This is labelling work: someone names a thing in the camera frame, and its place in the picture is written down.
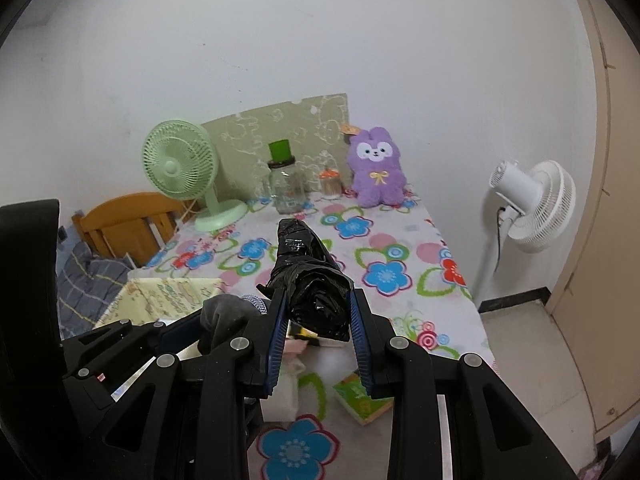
white wall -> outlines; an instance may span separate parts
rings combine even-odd
[[[347,92],[352,123],[394,135],[469,283],[494,235],[499,159],[558,160],[578,213],[591,173],[575,0],[62,0],[46,26],[10,34],[0,81],[0,200],[58,196],[67,218],[150,189],[140,145],[159,121]],[[571,241],[508,247],[489,296],[551,287]]]
[[[617,430],[611,435],[611,454],[620,456],[625,449],[626,444],[631,440],[631,436],[640,424],[640,415],[636,416],[632,421],[628,422],[623,428]]]

chair backrest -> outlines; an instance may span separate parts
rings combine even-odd
[[[167,243],[174,235],[174,214],[180,218],[185,205],[161,193],[143,192],[113,198],[87,215],[74,215],[78,234],[92,250],[105,258],[129,253],[137,266],[145,265],[160,250],[150,223]]]

orange lid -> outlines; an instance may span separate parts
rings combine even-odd
[[[320,173],[318,175],[320,178],[333,178],[336,176],[340,176],[340,173],[338,173],[335,170],[330,170],[329,168],[326,168],[322,173]]]
[[[360,133],[361,129],[357,126],[353,126],[352,124],[342,123],[340,125],[340,131],[345,135],[357,135]]]

table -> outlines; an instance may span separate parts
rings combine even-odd
[[[442,235],[410,186],[400,206],[360,208],[352,194],[330,201],[312,193],[303,212],[345,274],[364,289],[371,311],[425,350],[458,359],[475,352],[495,369],[482,322]],[[220,278],[223,290],[258,294],[277,251],[279,215],[270,200],[249,202],[244,218],[218,232],[185,224],[136,278]],[[334,397],[332,385],[354,371],[351,345],[308,348],[302,355],[300,415],[265,428],[248,452],[252,479],[383,480],[391,412],[361,426]],[[448,438],[443,443],[449,468]]]

plush bunny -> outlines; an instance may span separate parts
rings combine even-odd
[[[379,126],[351,137],[347,163],[353,170],[353,190],[360,207],[404,201],[406,177],[400,169],[400,151],[391,135]]]

